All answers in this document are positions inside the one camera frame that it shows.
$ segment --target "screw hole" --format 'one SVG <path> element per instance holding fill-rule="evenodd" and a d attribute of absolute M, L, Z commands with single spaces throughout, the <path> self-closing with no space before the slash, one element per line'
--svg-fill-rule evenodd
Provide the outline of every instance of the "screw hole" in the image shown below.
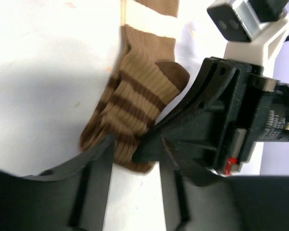
<path fill-rule="evenodd" d="M 201 102 L 201 103 L 198 105 L 197 109 L 198 109 L 198 110 L 201 110 L 201 109 L 203 109 L 203 108 L 204 108 L 204 102 Z"/>
<path fill-rule="evenodd" d="M 220 70 L 220 76 L 223 76 L 225 73 L 226 73 L 226 68 L 223 67 L 223 68 Z"/>

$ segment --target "sock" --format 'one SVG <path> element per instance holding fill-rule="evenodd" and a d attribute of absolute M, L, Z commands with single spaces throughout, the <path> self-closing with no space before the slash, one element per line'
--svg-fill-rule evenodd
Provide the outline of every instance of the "sock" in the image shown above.
<path fill-rule="evenodd" d="M 112 132 L 116 136 L 115 163 L 146 173 L 155 163 L 131 161 L 139 138 L 182 92 L 189 74 L 174 62 L 178 0 L 124 0 L 122 6 L 126 53 L 118 64 L 117 85 L 101 98 L 103 109 L 95 110 L 80 146 L 86 150 Z"/>

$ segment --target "brown striped sock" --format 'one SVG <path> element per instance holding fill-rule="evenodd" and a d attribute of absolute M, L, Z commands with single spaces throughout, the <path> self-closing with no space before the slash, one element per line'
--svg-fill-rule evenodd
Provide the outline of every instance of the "brown striped sock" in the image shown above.
<path fill-rule="evenodd" d="M 126 53 L 118 64 L 116 84 L 108 84 L 94 118 L 80 138 L 82 150 L 106 134 L 116 135 L 115 162 L 136 172 L 154 163 L 131 161 L 139 138 L 154 126 L 161 111 L 188 83 L 189 74 L 174 62 L 178 0 L 122 0 Z"/>

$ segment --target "red marking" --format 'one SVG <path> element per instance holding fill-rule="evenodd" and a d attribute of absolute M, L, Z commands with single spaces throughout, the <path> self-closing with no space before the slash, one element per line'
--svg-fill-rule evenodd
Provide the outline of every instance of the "red marking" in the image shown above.
<path fill-rule="evenodd" d="M 76 8 L 76 6 L 74 6 L 74 4 L 69 1 L 69 2 L 66 2 L 66 5 L 69 7 L 69 8 Z"/>
<path fill-rule="evenodd" d="M 237 163 L 237 159 L 232 158 L 232 157 L 228 158 L 227 163 L 226 163 L 226 167 L 223 171 L 223 174 L 224 175 L 230 175 L 231 174 L 231 166 L 235 165 L 236 163 Z"/>

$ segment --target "white table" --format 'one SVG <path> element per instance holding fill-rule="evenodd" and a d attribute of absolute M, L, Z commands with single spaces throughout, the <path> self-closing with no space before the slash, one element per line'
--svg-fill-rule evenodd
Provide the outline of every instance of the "white table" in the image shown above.
<path fill-rule="evenodd" d="M 191 73 L 189 85 L 203 58 L 222 57 L 226 45 L 208 5 L 180 5 L 185 26 L 176 54 Z M 119 7 L 119 0 L 0 0 L 1 169 L 38 174 L 79 153 L 121 50 Z M 158 166 L 147 176 L 114 167 L 104 230 L 165 230 Z"/>

